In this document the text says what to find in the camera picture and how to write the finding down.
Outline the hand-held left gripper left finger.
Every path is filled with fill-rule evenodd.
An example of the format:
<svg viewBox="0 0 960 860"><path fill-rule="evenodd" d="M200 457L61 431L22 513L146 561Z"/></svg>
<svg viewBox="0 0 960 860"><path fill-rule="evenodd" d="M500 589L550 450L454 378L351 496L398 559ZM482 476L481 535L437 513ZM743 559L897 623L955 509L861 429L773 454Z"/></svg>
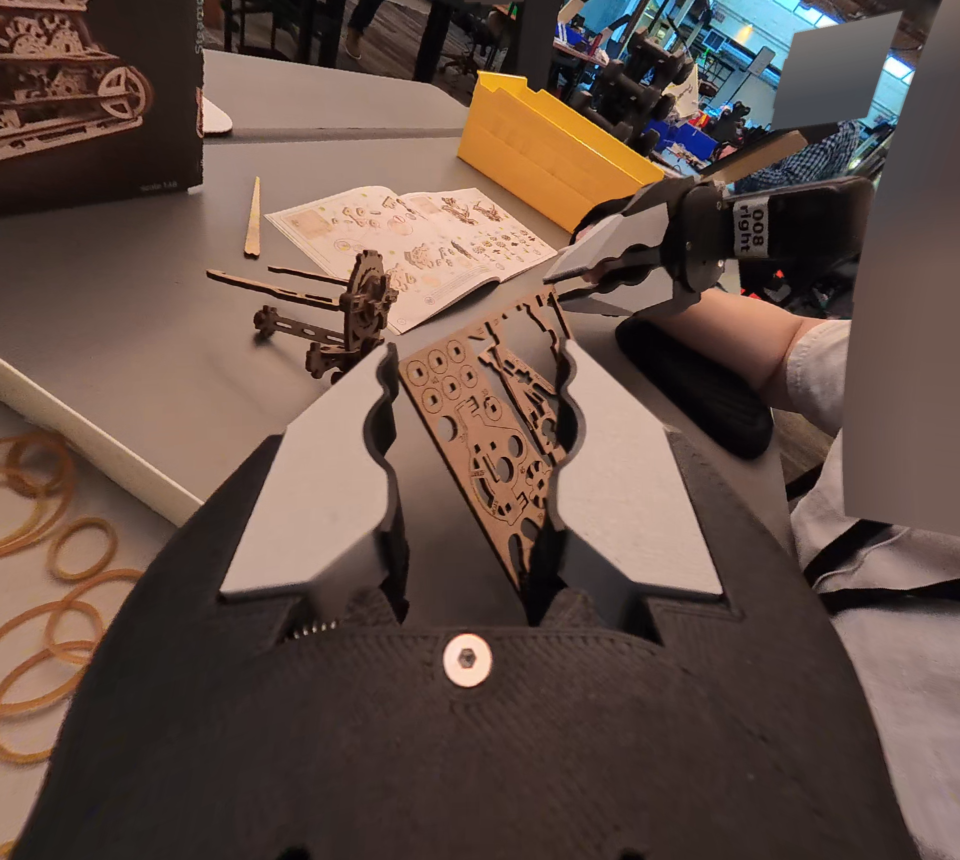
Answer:
<svg viewBox="0 0 960 860"><path fill-rule="evenodd" d="M320 622L379 590L395 620L409 546L397 476L386 454L397 431L399 355L384 343L290 422L220 587L227 601L301 595Z"/></svg>

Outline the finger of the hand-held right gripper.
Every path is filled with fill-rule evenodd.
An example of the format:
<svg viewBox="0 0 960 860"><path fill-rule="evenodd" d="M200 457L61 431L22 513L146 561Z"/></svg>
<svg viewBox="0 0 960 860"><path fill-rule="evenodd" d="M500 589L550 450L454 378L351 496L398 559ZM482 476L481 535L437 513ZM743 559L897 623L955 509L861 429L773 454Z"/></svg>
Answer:
<svg viewBox="0 0 960 860"><path fill-rule="evenodd" d="M702 294L687 290L663 268L654 268L640 283L618 283L609 291L598 285L558 295L566 312L605 317L675 316L700 302Z"/></svg>
<svg viewBox="0 0 960 860"><path fill-rule="evenodd" d="M657 251L669 224L666 204L649 206L632 214L618 213L590 227L575 242L561 250L544 283L580 277L598 265L618 260L639 250Z"/></svg>

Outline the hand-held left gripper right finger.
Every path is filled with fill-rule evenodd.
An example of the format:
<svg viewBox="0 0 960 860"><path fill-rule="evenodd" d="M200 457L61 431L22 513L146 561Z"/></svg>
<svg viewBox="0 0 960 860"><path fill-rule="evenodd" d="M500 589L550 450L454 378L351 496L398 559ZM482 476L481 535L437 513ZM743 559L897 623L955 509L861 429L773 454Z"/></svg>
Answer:
<svg viewBox="0 0 960 860"><path fill-rule="evenodd" d="M547 589L586 594L601 623L662 643L648 601L724 589L666 428L577 342L560 343L547 498Z"/></svg>

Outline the wooden laser-cut part sheet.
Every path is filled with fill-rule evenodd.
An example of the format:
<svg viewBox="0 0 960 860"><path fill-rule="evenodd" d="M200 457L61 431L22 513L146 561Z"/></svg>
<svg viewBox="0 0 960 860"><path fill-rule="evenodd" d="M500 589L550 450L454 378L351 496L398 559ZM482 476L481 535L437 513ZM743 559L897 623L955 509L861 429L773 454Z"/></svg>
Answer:
<svg viewBox="0 0 960 860"><path fill-rule="evenodd" d="M402 359L399 378L490 547L520 595L546 521L562 340L546 287Z"/></svg>

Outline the person's right forearm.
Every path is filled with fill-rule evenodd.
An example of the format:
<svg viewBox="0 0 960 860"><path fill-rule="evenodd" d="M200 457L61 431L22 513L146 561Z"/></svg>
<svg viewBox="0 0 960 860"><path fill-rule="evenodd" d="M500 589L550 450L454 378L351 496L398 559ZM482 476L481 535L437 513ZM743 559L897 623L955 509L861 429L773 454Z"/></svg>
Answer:
<svg viewBox="0 0 960 860"><path fill-rule="evenodd" d="M786 371L798 342L823 321L746 296L712 289L680 314L651 322L691 350L740 376L763 402L796 412Z"/></svg>

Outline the wooden gear model assembly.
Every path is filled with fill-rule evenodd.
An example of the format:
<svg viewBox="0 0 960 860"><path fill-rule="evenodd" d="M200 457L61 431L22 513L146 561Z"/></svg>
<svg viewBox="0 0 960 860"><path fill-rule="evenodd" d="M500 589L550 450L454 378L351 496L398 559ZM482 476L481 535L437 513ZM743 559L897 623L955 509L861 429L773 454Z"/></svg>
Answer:
<svg viewBox="0 0 960 860"><path fill-rule="evenodd" d="M344 316L341 331L285 317L270 305L264 305L253 315L253 327L259 341L265 342L276 333L283 333L310 342L305 355L305 369L313 378L322 379L326 374L332 374L330 382L334 384L383 343L382 334L388 326L390 308L399 292L392 287L378 252L364 250L356 254L348 279L330 278L292 268L271 266L269 270L342 286L339 299L324 302L325 309L340 312Z"/></svg>

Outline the dark model kit box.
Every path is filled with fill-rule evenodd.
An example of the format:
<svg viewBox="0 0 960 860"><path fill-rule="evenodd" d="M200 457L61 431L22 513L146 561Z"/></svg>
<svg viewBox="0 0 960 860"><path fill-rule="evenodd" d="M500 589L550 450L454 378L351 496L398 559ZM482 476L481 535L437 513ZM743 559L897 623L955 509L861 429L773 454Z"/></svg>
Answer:
<svg viewBox="0 0 960 860"><path fill-rule="evenodd" d="M203 180L204 0L1 0L1 214Z"/></svg>

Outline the black wrist rest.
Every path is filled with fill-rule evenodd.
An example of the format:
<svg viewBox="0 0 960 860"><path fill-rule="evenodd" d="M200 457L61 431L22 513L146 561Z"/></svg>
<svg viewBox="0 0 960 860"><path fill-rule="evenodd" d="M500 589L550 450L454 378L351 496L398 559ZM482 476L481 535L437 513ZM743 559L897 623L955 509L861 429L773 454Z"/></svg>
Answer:
<svg viewBox="0 0 960 860"><path fill-rule="evenodd" d="M614 331L630 363L714 443L747 461L765 453L773 417L743 378L642 319L629 317Z"/></svg>

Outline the yellow plastic bin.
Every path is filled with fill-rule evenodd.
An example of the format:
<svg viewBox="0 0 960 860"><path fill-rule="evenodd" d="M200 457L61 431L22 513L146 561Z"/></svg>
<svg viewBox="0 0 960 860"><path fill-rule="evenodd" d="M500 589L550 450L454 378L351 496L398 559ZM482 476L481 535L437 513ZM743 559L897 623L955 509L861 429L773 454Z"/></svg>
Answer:
<svg viewBox="0 0 960 860"><path fill-rule="evenodd" d="M664 171L523 77L481 71L458 157L566 231Z"/></svg>

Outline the black robot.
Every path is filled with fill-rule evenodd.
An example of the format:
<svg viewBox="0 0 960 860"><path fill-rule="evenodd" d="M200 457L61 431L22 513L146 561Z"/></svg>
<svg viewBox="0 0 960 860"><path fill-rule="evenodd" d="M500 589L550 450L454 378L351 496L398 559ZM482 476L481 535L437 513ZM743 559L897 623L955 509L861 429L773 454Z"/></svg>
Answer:
<svg viewBox="0 0 960 860"><path fill-rule="evenodd" d="M667 87L683 85L695 67L684 45L667 50L642 30L630 37L626 61L608 61L592 90L575 91L569 104L590 123L647 157L661 137L651 123L665 122L677 104Z"/></svg>

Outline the open instruction booklet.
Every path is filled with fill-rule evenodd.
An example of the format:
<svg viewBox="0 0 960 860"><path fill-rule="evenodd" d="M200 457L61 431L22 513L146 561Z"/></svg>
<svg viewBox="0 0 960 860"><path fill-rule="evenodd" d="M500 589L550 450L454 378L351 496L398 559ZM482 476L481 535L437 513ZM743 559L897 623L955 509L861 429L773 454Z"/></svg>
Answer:
<svg viewBox="0 0 960 860"><path fill-rule="evenodd" d="M474 187L397 195L363 186L267 218L338 278L352 272L361 251L380 254L390 287L399 293L389 314L396 334L557 254Z"/></svg>

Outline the white board edge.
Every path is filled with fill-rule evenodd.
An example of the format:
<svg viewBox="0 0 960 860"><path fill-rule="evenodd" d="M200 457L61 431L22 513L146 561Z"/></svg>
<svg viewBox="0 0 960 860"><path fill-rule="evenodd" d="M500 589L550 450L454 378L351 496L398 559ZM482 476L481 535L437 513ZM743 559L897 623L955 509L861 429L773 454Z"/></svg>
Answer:
<svg viewBox="0 0 960 860"><path fill-rule="evenodd" d="M171 477L5 360L1 361L1 400L32 425L63 435L93 467L176 527L186 524L203 505Z"/></svg>

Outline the pile of tan rubber bands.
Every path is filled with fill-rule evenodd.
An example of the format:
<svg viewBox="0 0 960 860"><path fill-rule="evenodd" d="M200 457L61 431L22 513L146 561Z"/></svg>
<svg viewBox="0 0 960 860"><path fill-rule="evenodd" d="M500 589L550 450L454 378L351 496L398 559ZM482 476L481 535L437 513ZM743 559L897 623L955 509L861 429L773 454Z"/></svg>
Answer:
<svg viewBox="0 0 960 860"><path fill-rule="evenodd" d="M64 438L2 436L2 765L51 756L66 712L124 596L141 576L121 531L83 502Z"/></svg>

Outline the white card piece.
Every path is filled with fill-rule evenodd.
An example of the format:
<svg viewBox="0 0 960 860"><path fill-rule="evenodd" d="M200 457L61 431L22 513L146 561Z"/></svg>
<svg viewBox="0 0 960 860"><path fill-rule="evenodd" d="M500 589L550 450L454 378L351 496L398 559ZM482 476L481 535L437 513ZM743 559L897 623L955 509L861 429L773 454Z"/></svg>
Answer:
<svg viewBox="0 0 960 860"><path fill-rule="evenodd" d="M221 108L204 95L201 88L196 90L197 122L199 137L223 136L232 133L234 122Z"/></svg>

